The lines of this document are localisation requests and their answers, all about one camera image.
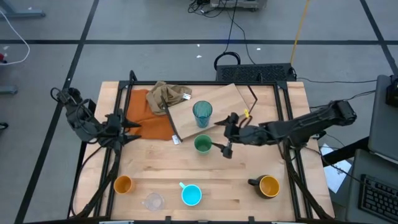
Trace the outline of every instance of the white cable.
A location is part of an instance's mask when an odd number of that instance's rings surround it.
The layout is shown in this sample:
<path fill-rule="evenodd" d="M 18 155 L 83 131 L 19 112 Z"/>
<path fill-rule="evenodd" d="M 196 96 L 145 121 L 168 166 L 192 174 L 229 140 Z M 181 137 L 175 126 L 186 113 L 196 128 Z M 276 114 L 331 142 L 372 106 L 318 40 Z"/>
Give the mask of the white cable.
<path fill-rule="evenodd" d="M 26 53 L 26 56 L 25 56 L 24 59 L 22 59 L 22 60 L 20 60 L 20 61 L 18 61 L 18 62 L 0 63 L 0 66 L 14 65 L 14 64 L 17 64 L 17 63 L 24 62 L 24 61 L 26 60 L 26 58 L 29 56 L 30 47 L 29 47 L 29 45 L 27 44 L 27 42 L 26 42 L 26 41 L 18 34 L 18 32 L 13 28 L 13 26 L 12 26 L 11 23 L 10 23 L 10 21 L 8 21 L 7 16 L 4 15 L 4 13 L 2 13 L 1 10 L 0 10 L 0 13 L 2 14 L 2 16 L 4 16 L 4 18 L 6 19 L 8 25 L 11 27 L 11 29 L 12 29 L 12 30 L 15 32 L 15 34 L 17 34 L 17 36 L 26 44 L 26 47 L 27 47 L 27 53 Z"/>

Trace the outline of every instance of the wooden cutting board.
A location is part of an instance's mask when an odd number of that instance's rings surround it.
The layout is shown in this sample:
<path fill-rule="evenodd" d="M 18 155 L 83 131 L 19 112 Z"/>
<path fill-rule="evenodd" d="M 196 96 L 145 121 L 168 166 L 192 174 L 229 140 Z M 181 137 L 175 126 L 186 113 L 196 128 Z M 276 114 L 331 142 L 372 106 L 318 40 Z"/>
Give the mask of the wooden cutting board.
<path fill-rule="evenodd" d="M 209 125 L 205 128 L 199 128 L 197 126 L 195 116 L 192 112 L 193 105 L 201 100 L 209 102 L 213 107 Z M 181 139 L 185 139 L 214 127 L 215 122 L 224 120 L 232 112 L 241 116 L 244 114 L 245 109 L 249 108 L 244 102 L 241 94 L 235 84 L 230 84 L 199 96 L 196 96 L 193 90 L 190 100 L 171 106 L 169 111 L 178 135 Z"/>

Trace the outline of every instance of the blue mug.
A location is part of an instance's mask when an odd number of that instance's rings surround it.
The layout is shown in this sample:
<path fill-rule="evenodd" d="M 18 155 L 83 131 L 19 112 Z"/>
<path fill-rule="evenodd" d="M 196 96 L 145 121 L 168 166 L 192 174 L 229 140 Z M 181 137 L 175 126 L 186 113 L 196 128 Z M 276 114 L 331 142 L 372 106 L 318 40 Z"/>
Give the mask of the blue mug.
<path fill-rule="evenodd" d="M 185 186 L 180 182 L 182 187 L 181 198 L 182 201 L 189 206 L 195 206 L 199 204 L 201 200 L 201 190 L 198 186 L 190 184 Z"/>

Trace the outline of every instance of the yellow cable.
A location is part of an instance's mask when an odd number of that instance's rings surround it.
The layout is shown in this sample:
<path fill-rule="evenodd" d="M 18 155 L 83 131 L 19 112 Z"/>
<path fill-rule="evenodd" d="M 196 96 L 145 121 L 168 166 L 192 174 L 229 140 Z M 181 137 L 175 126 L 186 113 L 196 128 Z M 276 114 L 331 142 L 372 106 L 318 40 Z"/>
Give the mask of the yellow cable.
<path fill-rule="evenodd" d="M 297 34 L 296 34 L 296 39 L 294 40 L 292 56 L 290 57 L 290 64 L 292 66 L 293 66 L 294 53 L 296 52 L 297 41 L 298 41 L 298 39 L 300 37 L 301 27 L 303 26 L 303 21 L 304 21 L 305 15 L 307 14 L 307 9 L 308 9 L 309 3 L 310 3 L 310 0 L 307 0 L 307 2 L 305 3 L 304 12 L 303 12 L 303 15 L 301 16 L 300 25 L 298 27 L 298 31 L 297 31 Z"/>

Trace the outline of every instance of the orange cloth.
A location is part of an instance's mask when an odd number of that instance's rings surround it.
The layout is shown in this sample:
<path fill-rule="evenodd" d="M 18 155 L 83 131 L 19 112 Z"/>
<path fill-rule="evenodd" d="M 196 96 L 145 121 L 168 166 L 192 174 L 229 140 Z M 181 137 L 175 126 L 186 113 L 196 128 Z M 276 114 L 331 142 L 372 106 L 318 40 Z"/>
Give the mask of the orange cloth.
<path fill-rule="evenodd" d="M 127 119 L 140 124 L 131 128 L 131 134 L 139 134 L 142 139 L 171 140 L 174 134 L 167 115 L 157 116 L 149 107 L 146 94 L 149 90 L 131 90 Z"/>

